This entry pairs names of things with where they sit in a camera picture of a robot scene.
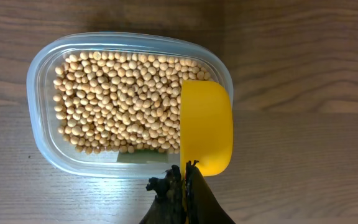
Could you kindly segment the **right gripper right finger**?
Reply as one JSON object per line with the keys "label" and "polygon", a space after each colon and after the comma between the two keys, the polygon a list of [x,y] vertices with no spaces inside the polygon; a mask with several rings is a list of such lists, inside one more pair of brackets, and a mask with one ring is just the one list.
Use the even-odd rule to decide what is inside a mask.
{"label": "right gripper right finger", "polygon": [[186,163],[186,209],[189,224],[235,224],[220,206],[196,166],[197,160]]}

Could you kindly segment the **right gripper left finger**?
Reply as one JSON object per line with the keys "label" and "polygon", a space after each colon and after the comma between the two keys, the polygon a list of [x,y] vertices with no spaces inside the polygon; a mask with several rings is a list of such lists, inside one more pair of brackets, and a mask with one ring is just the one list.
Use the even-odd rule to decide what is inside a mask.
{"label": "right gripper left finger", "polygon": [[154,191],[155,198],[139,224],[184,224],[186,212],[183,206],[183,191],[180,168],[172,165],[165,177],[151,177],[147,191]]}

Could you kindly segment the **yellow measuring scoop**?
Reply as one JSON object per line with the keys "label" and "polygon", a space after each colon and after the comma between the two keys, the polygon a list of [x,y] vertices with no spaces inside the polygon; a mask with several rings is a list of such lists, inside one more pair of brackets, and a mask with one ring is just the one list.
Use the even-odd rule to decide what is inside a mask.
{"label": "yellow measuring scoop", "polygon": [[185,80],[181,88],[180,166],[197,160],[203,176],[222,173],[233,151],[230,97],[216,82]]}

